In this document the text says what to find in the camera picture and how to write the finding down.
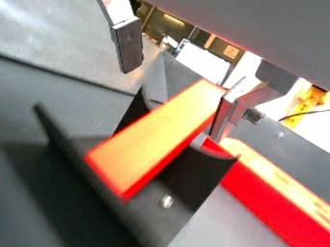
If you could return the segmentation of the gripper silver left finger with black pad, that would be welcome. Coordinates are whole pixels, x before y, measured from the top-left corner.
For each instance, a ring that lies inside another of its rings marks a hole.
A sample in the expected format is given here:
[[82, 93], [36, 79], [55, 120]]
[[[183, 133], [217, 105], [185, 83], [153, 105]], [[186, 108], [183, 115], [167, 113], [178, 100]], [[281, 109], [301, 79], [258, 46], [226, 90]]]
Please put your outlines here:
[[130, 0], [96, 0], [110, 26], [123, 73], [143, 62], [142, 21], [134, 15]]

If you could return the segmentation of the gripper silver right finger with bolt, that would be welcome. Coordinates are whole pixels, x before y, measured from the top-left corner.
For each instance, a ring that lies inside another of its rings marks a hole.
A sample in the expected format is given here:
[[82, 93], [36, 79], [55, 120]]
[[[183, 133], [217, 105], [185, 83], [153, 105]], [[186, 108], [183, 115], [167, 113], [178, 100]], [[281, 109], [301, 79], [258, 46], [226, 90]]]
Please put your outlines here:
[[254, 75], [259, 83], [249, 92], [243, 87], [250, 86], [251, 82], [243, 76], [221, 97], [209, 131], [209, 137], [215, 142], [231, 132], [241, 119], [250, 119], [257, 124], [263, 114], [255, 110], [255, 106], [285, 96], [298, 80], [297, 75], [266, 60], [261, 62]]

